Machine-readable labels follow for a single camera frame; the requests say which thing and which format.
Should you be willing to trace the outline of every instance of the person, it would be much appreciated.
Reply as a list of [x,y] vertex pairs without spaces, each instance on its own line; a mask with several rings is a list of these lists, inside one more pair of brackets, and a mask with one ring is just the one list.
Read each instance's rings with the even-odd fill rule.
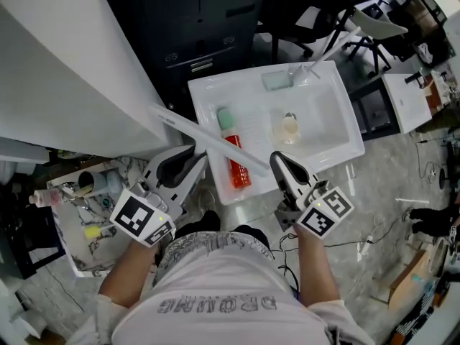
[[[422,232],[432,237],[449,236],[451,227],[460,225],[460,207],[456,204],[450,205],[443,210],[431,208],[412,208],[405,213],[403,221],[418,220],[412,224],[412,228],[406,239],[411,234]],[[460,239],[460,231],[457,232],[456,240]]]
[[320,239],[295,227],[297,300],[260,230],[219,230],[211,209],[179,229],[143,300],[158,244],[147,248],[131,241],[101,285],[96,314],[67,344],[374,343],[340,300]]

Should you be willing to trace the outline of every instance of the white sink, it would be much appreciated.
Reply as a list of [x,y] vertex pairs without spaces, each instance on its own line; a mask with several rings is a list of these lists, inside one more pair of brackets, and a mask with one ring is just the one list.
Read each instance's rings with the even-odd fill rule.
[[[316,172],[364,154],[364,145],[348,94],[332,61],[321,63],[292,88],[267,92],[261,74],[287,70],[288,64],[238,70],[188,82],[199,124],[220,134],[216,112],[227,107],[234,117],[242,148],[264,162],[275,150],[289,152]],[[273,133],[286,113],[294,113],[300,138],[283,144]],[[233,188],[225,157],[208,150],[218,196],[224,205],[277,188],[273,175],[250,173],[252,185]]]

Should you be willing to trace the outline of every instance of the cable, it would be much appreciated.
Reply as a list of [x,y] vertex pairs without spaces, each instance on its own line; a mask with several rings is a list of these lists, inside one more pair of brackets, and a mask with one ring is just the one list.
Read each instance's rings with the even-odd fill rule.
[[416,142],[416,143],[428,143],[428,142],[432,142],[432,141],[438,141],[442,139],[444,142],[445,141],[456,141],[457,138],[455,138],[455,136],[453,134],[447,134],[445,137],[439,137],[439,138],[432,138],[432,139],[426,139],[426,140],[423,140],[423,141],[419,141],[419,142]]
[[423,171],[423,175],[422,175],[422,172],[420,171],[420,153],[418,151],[418,144],[419,143],[426,143],[426,142],[429,142],[429,141],[421,141],[421,142],[416,142],[415,143],[415,148],[417,149],[417,160],[418,160],[418,177],[420,179],[425,179],[425,176],[426,176],[426,171],[428,169],[428,166],[430,164],[434,165],[434,166],[437,166],[439,167],[439,169],[442,169],[442,167],[440,165],[438,165],[437,163],[433,162],[433,161],[428,161],[425,165],[425,170]]
[[[34,252],[31,252],[31,253],[35,256],[35,258],[39,259],[39,258],[37,257],[37,255],[36,255]],[[74,302],[76,305],[78,305],[78,307],[81,309],[82,312],[84,312],[85,310],[83,309],[83,307],[82,307],[80,304],[78,304],[77,300],[75,300],[75,298],[74,298],[71,294],[68,293],[68,291],[65,289],[65,287],[64,287],[64,285],[61,283],[61,281],[59,281],[59,280],[56,278],[56,276],[54,276],[54,275],[51,273],[50,269],[49,269],[46,265],[43,266],[43,267],[46,268],[46,270],[47,270],[48,273],[51,275],[51,277],[52,277],[53,279],[55,279],[55,280],[59,283],[59,285],[60,285],[61,288],[63,289],[64,293],[67,294],[68,297],[69,297],[70,299],[72,299],[73,302]]]
[[[388,236],[388,234],[391,232],[391,230],[393,229],[393,227],[395,226],[395,224],[406,214],[406,212],[409,211],[409,208],[406,209],[404,211],[404,213],[402,215],[400,215],[399,217],[397,217],[390,225],[390,228],[380,237],[378,238],[376,241],[372,241],[372,240],[356,240],[356,241],[348,241],[346,243],[339,243],[339,244],[332,244],[332,245],[324,245],[324,247],[326,248],[332,248],[332,247],[342,247],[343,245],[349,245],[349,244],[358,244],[358,243],[369,243],[369,244],[376,244],[380,241],[382,241],[385,237]],[[374,228],[372,230],[372,233],[370,235],[372,235],[374,233],[374,231],[381,227],[382,225],[385,225],[385,223],[382,223],[380,225],[376,225],[375,221],[374,221]],[[298,248],[292,248],[292,249],[286,249],[284,250],[282,248],[282,243],[286,240],[286,239],[295,239],[297,238],[298,236],[295,235],[295,234],[286,234],[284,236],[281,236],[280,238],[280,244],[279,244],[279,249],[272,249],[272,256],[273,256],[273,252],[282,252],[284,254],[284,264],[279,266],[278,269],[284,269],[284,276],[286,276],[286,271],[289,271],[291,273],[291,275],[293,276],[294,278],[294,281],[295,281],[295,285],[297,286],[297,299],[298,299],[298,293],[299,293],[299,283],[298,283],[298,280],[297,280],[297,277],[295,276],[294,272],[288,267],[288,264],[287,264],[287,260],[288,260],[288,255],[286,254],[287,252],[291,252],[291,251],[294,251],[294,250],[297,250]],[[361,277],[355,282],[353,288],[351,289],[351,291],[349,292],[349,294],[346,296],[346,297],[349,297],[350,294],[353,292],[353,290],[356,288],[356,286],[358,285],[359,281],[361,280]]]
[[294,275],[294,272],[286,265],[279,266],[278,268],[284,268],[285,270],[288,270],[290,274],[294,277],[295,289],[297,290],[295,293],[295,297],[297,298],[297,300],[299,300],[299,282],[297,281],[297,277]]
[[357,243],[369,243],[369,244],[376,244],[380,241],[382,241],[389,233],[390,231],[393,229],[393,226],[405,215],[405,213],[409,210],[409,208],[407,210],[404,211],[404,213],[399,216],[397,219],[395,219],[391,225],[390,225],[390,228],[380,237],[378,238],[376,241],[372,241],[372,240],[358,240],[358,241],[348,241],[347,243],[340,243],[340,244],[332,244],[332,245],[325,245],[326,248],[332,248],[332,247],[341,247],[343,245],[348,245],[348,244],[357,244]]

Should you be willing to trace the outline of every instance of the white rod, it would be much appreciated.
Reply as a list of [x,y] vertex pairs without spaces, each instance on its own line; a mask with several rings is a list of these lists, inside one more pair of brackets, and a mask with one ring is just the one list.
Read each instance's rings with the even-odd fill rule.
[[260,176],[266,176],[270,171],[270,166],[267,163],[262,162],[250,153],[233,145],[225,139],[217,137],[209,130],[204,129],[183,116],[177,115],[176,113],[155,103],[150,104],[149,110],[163,123],[177,129],[179,132],[187,134],[188,136],[194,138],[194,140],[201,141],[210,148],[214,148],[230,160],[245,166],[249,171]]
[[332,40],[332,36],[334,35],[336,31],[333,29],[333,31],[331,33],[329,33],[329,36],[324,40],[324,45],[323,47],[321,48],[321,51],[323,54],[326,54],[326,49],[328,48],[329,46],[329,42]]
[[350,169],[348,168],[348,165],[345,165],[345,170],[346,170],[346,176],[348,176],[348,185],[350,187],[350,194],[352,196],[354,196],[354,194],[355,194],[355,192],[354,192],[354,181],[350,177]]
[[325,52],[323,56],[321,56],[317,61],[314,62],[312,66],[307,67],[307,72],[312,71],[317,64],[322,63],[325,59],[329,58],[332,54],[334,54],[338,49],[340,49],[343,45],[345,45],[348,41],[350,41],[355,35],[357,35],[361,31],[361,27],[356,27],[347,36],[341,38],[328,52]]
[[395,201],[400,201],[400,202],[415,202],[415,203],[430,204],[430,201],[421,201],[421,200],[418,200],[418,199],[395,198]]

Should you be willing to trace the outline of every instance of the metal tool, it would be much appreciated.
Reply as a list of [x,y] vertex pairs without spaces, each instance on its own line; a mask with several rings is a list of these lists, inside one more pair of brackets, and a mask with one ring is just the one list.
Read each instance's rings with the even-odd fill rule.
[[153,157],[136,184],[123,190],[110,221],[147,247],[170,233],[208,164],[206,153],[194,152],[195,145],[186,145]]
[[414,73],[408,76],[407,78],[405,78],[404,81],[406,82],[406,84],[409,84],[410,82],[413,82],[413,81],[417,81],[418,87],[420,89],[423,89],[424,83],[426,83],[426,79],[425,79],[425,76],[422,74],[422,68],[420,68],[420,70],[417,73]]
[[[155,156],[131,190],[123,190],[110,221],[148,247],[170,233],[183,213],[208,164],[195,146],[179,146]],[[273,152],[270,166],[284,200],[275,211],[283,230],[299,224],[323,239],[351,211],[353,205],[339,188],[329,188],[292,155]]]
[[451,226],[451,230],[448,235],[448,240],[451,244],[455,244],[456,236],[457,236],[457,227]]
[[273,152],[270,167],[284,195],[275,211],[283,231],[298,224],[324,239],[354,210],[339,187],[331,188],[327,180],[319,180],[313,170],[296,157]]

